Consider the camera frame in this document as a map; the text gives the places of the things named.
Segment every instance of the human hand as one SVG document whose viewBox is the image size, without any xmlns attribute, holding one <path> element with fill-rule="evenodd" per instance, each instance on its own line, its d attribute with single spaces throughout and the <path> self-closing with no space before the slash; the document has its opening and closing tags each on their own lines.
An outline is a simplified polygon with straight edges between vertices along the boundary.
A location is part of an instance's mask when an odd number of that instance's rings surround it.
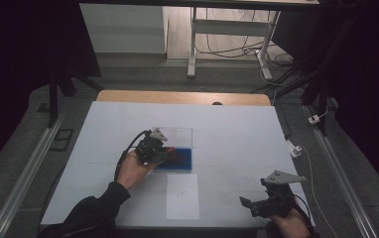
<svg viewBox="0 0 379 238">
<path fill-rule="evenodd" d="M 270 219 L 274 221 L 285 238 L 306 238 L 310 237 L 310 231 L 302 216 L 292 208 L 285 218 L 279 215 L 272 215 Z"/>
<path fill-rule="evenodd" d="M 135 151 L 127 154 L 119 170 L 117 182 L 121 183 L 127 190 L 144 179 L 146 174 L 158 164 L 141 165 Z"/>
</svg>

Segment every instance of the black sleeve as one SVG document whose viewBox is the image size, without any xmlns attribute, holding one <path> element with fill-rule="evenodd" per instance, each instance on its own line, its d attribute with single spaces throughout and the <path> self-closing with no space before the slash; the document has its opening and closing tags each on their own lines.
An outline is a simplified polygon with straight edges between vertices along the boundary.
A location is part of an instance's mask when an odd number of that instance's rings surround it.
<svg viewBox="0 0 379 238">
<path fill-rule="evenodd" d="M 99 198 L 89 196 L 81 200 L 62 224 L 45 228 L 39 237 L 62 237 L 68 233 L 107 225 L 118 214 L 119 206 L 129 197 L 128 190 L 120 183 L 113 181 Z"/>
</svg>

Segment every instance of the metal bracket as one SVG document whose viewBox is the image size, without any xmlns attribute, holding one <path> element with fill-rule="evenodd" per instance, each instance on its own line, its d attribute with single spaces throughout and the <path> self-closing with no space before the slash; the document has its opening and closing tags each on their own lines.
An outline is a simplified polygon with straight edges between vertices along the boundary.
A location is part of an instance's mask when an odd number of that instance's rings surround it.
<svg viewBox="0 0 379 238">
<path fill-rule="evenodd" d="M 158 139 L 161 141 L 168 141 L 168 138 L 159 130 L 159 128 L 153 129 L 153 132 L 150 134 L 151 138 Z"/>
<path fill-rule="evenodd" d="M 268 177 L 264 179 L 264 182 L 273 184 L 287 184 L 297 181 L 306 181 L 307 178 L 294 176 L 280 171 L 273 171 Z"/>
</svg>

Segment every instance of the black curtain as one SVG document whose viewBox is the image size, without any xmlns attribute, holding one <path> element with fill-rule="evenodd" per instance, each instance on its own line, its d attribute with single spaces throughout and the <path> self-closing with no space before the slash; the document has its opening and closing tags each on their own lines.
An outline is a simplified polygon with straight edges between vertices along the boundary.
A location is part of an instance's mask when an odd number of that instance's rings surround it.
<svg viewBox="0 0 379 238">
<path fill-rule="evenodd" d="M 55 69 L 100 76 L 74 1 L 0 1 L 0 151 L 28 108 L 30 93 Z"/>
<path fill-rule="evenodd" d="M 379 174 L 379 1 L 368 2 L 338 51 L 330 94 L 340 126 Z"/>
</svg>

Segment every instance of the white tabletop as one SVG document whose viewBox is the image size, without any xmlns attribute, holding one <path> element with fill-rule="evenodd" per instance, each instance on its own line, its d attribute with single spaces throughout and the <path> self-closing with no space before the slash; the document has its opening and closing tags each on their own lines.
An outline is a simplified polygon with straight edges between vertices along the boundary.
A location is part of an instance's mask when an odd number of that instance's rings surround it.
<svg viewBox="0 0 379 238">
<path fill-rule="evenodd" d="M 150 173 L 121 205 L 118 227 L 264 227 L 269 220 L 253 218 L 239 196 L 266 199 L 261 178 L 297 174 L 274 107 L 93 102 L 42 225 L 61 223 L 81 199 L 100 196 L 122 151 L 153 127 L 192 128 L 199 220 L 166 219 L 167 173 Z M 291 188 L 305 199 L 299 183 Z"/>
</svg>

